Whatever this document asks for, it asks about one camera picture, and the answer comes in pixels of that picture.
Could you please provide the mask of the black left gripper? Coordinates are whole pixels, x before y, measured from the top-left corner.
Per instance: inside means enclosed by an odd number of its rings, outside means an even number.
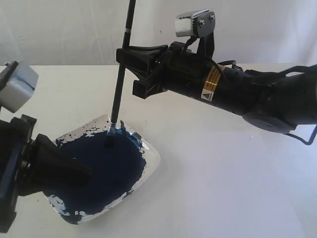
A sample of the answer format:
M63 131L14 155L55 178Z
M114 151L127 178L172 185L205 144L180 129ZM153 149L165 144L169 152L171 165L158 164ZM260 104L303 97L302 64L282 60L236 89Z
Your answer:
M16 218L20 170L37 120L22 115L0 121L0 232L7 233ZM45 135L38 134L30 152L29 193L78 188L91 178L91 169L69 157Z

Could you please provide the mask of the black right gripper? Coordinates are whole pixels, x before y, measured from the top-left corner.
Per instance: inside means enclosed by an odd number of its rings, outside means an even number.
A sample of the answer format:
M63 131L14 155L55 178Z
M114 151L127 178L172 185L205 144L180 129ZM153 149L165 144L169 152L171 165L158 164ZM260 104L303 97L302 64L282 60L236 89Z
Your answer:
M184 43L173 42L170 47L129 46L117 49L116 61L137 77L132 94L146 99L172 91L234 114L247 113L243 72L215 64L195 53L184 53L184 46ZM163 67L153 69L161 58L166 60Z

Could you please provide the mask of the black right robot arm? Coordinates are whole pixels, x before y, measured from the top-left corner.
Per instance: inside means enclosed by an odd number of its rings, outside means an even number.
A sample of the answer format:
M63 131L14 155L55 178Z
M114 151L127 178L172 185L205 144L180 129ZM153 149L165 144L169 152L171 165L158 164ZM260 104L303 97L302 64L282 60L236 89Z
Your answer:
M317 122L317 68L281 72L244 70L235 61L216 63L174 42L120 48L117 62L136 75L132 93L142 99L166 91L241 116L263 130L290 134Z

